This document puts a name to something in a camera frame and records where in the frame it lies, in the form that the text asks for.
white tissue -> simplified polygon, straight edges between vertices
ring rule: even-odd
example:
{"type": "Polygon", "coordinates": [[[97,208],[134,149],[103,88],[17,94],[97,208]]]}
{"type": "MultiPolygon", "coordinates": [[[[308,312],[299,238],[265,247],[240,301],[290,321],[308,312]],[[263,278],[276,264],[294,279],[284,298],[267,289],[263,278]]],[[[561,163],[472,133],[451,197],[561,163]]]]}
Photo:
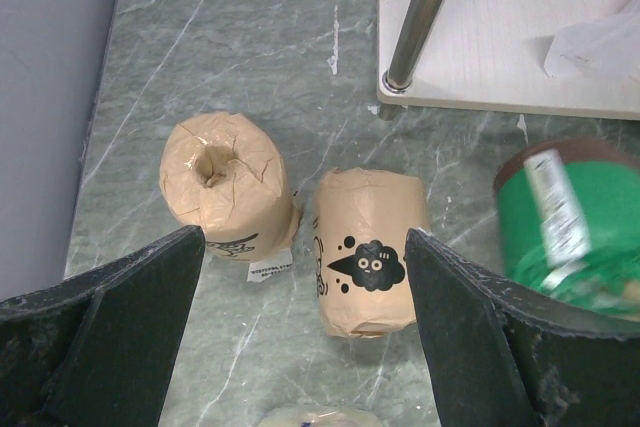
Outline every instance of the white tissue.
{"type": "Polygon", "coordinates": [[[549,77],[619,80],[640,73],[640,0],[619,14],[561,29],[544,62],[549,77]]]}

shelf base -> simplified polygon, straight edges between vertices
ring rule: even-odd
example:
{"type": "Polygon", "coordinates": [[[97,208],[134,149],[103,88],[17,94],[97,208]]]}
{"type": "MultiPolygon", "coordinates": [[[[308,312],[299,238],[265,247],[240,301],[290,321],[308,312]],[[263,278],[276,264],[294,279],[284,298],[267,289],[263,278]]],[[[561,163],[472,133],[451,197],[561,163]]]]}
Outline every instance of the shelf base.
{"type": "Polygon", "coordinates": [[[640,120],[640,78],[555,80],[543,69],[562,27],[618,13],[630,0],[445,0],[411,86],[387,90],[384,72],[410,0],[378,0],[382,103],[640,120]]]}

marble countertop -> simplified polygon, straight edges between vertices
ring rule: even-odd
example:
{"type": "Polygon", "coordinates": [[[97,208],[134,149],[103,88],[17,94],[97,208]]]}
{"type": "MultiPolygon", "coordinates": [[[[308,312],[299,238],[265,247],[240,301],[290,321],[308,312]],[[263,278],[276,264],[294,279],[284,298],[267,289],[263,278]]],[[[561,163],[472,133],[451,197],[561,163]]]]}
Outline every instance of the marble countertop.
{"type": "Polygon", "coordinates": [[[420,177],[435,235],[500,269],[491,183],[503,161],[527,142],[578,134],[640,153],[629,122],[420,108],[378,119],[375,19],[376,0],[120,0],[67,275],[178,227],[158,188],[160,156],[173,127],[202,112],[242,112],[264,129],[305,202],[288,272],[251,284],[245,267],[205,257],[161,426],[253,426],[298,403],[438,425],[415,326],[378,340],[324,333],[311,199],[330,168],[420,177]]]}

wrapped paper roll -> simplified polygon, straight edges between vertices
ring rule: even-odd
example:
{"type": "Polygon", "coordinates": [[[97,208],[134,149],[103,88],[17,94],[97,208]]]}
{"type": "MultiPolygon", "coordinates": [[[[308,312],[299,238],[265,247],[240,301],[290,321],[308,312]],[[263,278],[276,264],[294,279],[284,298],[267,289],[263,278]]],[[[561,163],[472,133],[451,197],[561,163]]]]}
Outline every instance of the wrapped paper roll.
{"type": "Polygon", "coordinates": [[[415,322],[404,246],[410,228],[429,228],[422,182],[336,170],[320,181],[315,201],[317,292],[327,333],[378,337],[415,322]]]}
{"type": "Polygon", "coordinates": [[[160,163],[173,215],[199,225],[228,260],[258,262],[289,247],[300,220],[284,162],[246,117],[204,114],[178,124],[160,163]]]}

brown lid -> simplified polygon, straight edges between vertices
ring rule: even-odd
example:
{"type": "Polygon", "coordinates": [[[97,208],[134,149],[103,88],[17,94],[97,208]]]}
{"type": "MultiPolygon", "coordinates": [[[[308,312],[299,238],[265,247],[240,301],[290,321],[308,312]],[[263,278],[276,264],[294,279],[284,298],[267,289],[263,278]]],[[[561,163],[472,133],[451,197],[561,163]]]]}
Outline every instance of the brown lid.
{"type": "Polygon", "coordinates": [[[632,169],[640,170],[640,163],[633,157],[620,152],[611,144],[604,140],[592,137],[579,137],[577,139],[566,140],[546,140],[538,144],[531,145],[513,156],[504,163],[495,180],[493,181],[493,192],[497,194],[511,177],[520,172],[524,166],[524,161],[545,150],[555,149],[560,154],[562,162],[587,162],[590,160],[601,160],[628,165],[632,169]]]}

